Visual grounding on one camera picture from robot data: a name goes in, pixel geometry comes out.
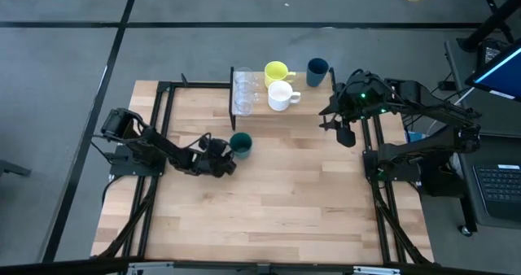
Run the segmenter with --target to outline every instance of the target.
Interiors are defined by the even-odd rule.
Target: mug handle
[[[296,72],[287,72],[288,76],[296,76]],[[293,79],[286,79],[285,80],[288,83],[293,83]]]
[[[290,103],[300,102],[300,92],[293,92],[290,97]]]

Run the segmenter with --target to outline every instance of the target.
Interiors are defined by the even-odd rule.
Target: clear plastic cup
[[[257,100],[256,94],[235,91],[235,115],[249,116],[253,112],[253,103]]]
[[[259,84],[251,69],[237,68],[234,71],[234,103],[236,115],[251,115],[253,103],[258,100],[258,94],[256,92],[258,86]]]

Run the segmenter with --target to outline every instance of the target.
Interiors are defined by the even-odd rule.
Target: white mug
[[[275,111],[284,111],[290,103],[300,101],[300,92],[293,92],[293,88],[286,81],[275,81],[268,88],[268,104]]]

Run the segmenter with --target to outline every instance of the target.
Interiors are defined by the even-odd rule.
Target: mug
[[[266,67],[264,68],[264,83],[266,85],[266,88],[271,85],[271,83],[275,81],[282,81],[287,76],[294,76],[296,75],[295,72],[289,72],[287,70],[286,64],[278,61],[273,61],[271,63],[266,64]]]
[[[329,70],[329,64],[324,59],[311,59],[308,63],[308,71],[306,72],[306,83],[309,87],[317,87],[320,85],[324,76]]]
[[[293,88],[285,81],[275,81],[268,88],[268,104],[275,111],[284,111],[290,103],[300,101],[300,92],[293,92]]]
[[[230,148],[239,159],[246,159],[250,155],[252,145],[252,137],[247,133],[236,133],[230,139]]]

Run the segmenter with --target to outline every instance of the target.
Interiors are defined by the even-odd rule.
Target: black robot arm
[[[362,70],[355,71],[345,84],[336,85],[330,105],[319,113],[324,116],[320,127],[336,129],[339,143],[354,146],[355,136],[349,123],[388,111],[428,116],[447,125],[417,142],[380,146],[376,164],[380,171],[436,152],[470,153],[479,149],[479,126],[473,122],[480,116],[479,113],[432,96],[425,86],[416,81],[382,80]],[[334,115],[326,121],[325,115],[329,114]]]
[[[141,116],[124,108],[112,109],[101,128],[103,138],[126,145],[134,162],[146,167],[155,167],[167,158],[175,169],[198,176],[208,174],[222,177],[235,170],[234,153],[224,153],[228,143],[212,139],[206,133],[187,147],[180,148],[157,133],[153,127],[143,122]],[[191,148],[198,143],[201,151]]]

